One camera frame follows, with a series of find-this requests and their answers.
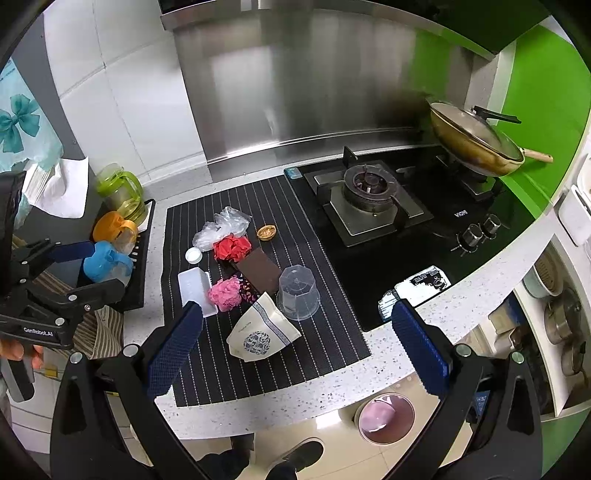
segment orange lid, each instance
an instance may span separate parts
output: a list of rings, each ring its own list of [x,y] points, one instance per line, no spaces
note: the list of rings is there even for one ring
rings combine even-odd
[[[112,243],[125,228],[129,228],[136,236],[138,235],[138,227],[135,223],[125,220],[118,212],[109,212],[96,222],[92,238],[95,242],[106,240]]]

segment red flower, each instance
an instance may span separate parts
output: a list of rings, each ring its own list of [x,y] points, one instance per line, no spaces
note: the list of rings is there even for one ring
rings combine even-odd
[[[252,249],[248,238],[242,236],[236,238],[233,233],[213,244],[213,257],[216,260],[232,260],[239,262],[244,260]]]

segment black striped mat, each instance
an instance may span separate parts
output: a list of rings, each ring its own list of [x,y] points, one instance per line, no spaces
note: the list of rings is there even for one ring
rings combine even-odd
[[[365,338],[316,233],[291,185],[283,176],[250,183],[192,200],[168,209],[164,237],[164,270],[161,278],[164,318],[180,313],[177,275],[192,268],[184,258],[193,235],[213,215],[230,205],[252,216],[247,237],[259,245],[256,230],[277,226],[264,252],[281,269],[305,265],[314,273],[321,305],[311,319],[293,322],[302,336],[268,359],[245,363],[230,355],[226,338],[248,309],[243,303],[231,312],[206,319],[201,337],[184,364],[174,394],[177,405],[192,406],[252,397],[320,377],[370,355]],[[214,284],[222,269],[213,252],[196,265],[208,271]]]

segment brand logo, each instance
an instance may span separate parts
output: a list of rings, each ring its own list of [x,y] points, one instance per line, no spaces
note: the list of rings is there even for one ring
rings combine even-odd
[[[35,335],[45,335],[46,337],[53,337],[53,333],[46,332],[45,330],[35,330],[32,328],[23,328],[27,333],[34,333]]]

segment green pitcher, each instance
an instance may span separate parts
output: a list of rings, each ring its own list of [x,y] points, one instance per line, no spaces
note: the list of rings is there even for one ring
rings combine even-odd
[[[98,173],[96,191],[109,208],[136,225],[140,225],[148,216],[141,183],[133,173],[123,170],[117,163],[107,165]]]

